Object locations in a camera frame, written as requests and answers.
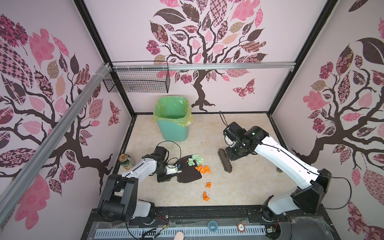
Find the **dark brown dustpan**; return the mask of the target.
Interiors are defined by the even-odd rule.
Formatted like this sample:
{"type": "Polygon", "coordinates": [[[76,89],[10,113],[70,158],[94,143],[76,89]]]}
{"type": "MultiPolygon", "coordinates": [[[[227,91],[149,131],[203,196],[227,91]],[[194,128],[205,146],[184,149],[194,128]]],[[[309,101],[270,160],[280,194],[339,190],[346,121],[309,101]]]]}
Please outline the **dark brown dustpan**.
{"type": "Polygon", "coordinates": [[[202,178],[202,174],[196,169],[195,166],[189,166],[188,160],[191,158],[192,155],[189,155],[176,161],[176,165],[182,170],[181,173],[177,174],[177,181],[179,183],[187,184],[202,178]]]}

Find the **dark brown hand brush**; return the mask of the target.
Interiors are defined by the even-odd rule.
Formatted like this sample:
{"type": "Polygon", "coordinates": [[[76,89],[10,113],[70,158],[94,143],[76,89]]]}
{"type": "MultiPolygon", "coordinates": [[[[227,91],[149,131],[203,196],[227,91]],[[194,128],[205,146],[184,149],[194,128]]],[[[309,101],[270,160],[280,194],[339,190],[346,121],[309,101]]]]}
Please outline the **dark brown hand brush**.
{"type": "Polygon", "coordinates": [[[229,156],[227,155],[226,151],[224,149],[219,149],[218,150],[218,156],[221,160],[221,163],[223,165],[224,170],[227,173],[231,173],[233,168],[231,165],[231,160],[230,160],[229,156]]]}

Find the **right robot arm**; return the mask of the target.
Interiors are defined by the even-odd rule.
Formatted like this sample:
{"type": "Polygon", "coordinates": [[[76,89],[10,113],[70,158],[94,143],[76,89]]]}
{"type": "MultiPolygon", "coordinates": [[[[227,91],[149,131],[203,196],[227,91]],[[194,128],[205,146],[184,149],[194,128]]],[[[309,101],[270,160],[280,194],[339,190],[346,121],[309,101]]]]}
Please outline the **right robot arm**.
{"type": "Polygon", "coordinates": [[[334,178],[326,169],[318,170],[303,162],[283,148],[273,137],[258,126],[245,130],[236,122],[230,124],[222,112],[219,113],[225,124],[223,131],[227,144],[219,149],[218,155],[224,170],[232,172],[232,161],[249,155],[260,155],[273,163],[278,169],[290,177],[296,188],[282,195],[271,195],[261,206],[261,215],[271,222],[276,216],[294,210],[302,210],[315,214],[328,192],[330,181],[334,178]]]}

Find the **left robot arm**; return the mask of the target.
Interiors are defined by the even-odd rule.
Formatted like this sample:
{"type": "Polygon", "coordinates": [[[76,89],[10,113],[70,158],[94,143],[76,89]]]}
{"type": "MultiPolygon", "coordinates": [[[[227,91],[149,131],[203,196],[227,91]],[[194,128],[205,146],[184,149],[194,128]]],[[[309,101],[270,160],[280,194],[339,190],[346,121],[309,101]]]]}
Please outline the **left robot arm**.
{"type": "Polygon", "coordinates": [[[158,181],[166,182],[180,174],[180,164],[169,165],[166,157],[169,151],[156,146],[152,154],[142,160],[131,170],[108,177],[105,189],[98,205],[98,213],[106,222],[129,222],[133,218],[152,218],[154,204],[138,199],[138,188],[148,176],[156,175],[158,181]]]}

